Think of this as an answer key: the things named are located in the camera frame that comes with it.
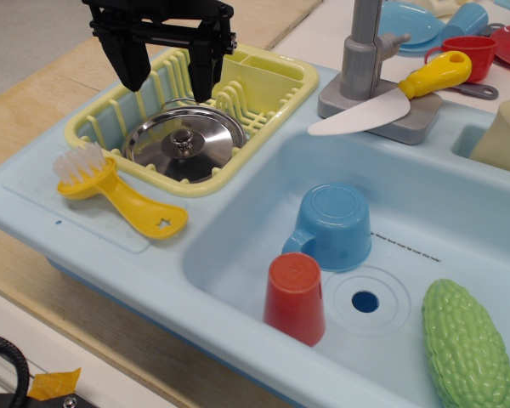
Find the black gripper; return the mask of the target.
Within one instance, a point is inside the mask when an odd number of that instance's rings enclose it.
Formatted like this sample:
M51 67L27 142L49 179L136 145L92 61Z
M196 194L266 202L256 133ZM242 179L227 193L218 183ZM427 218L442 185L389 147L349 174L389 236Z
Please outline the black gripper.
M197 102L212 96L225 54L236 48L234 9L220 1L86 1L97 37L122 85L137 92L150 74L146 44L188 48Z

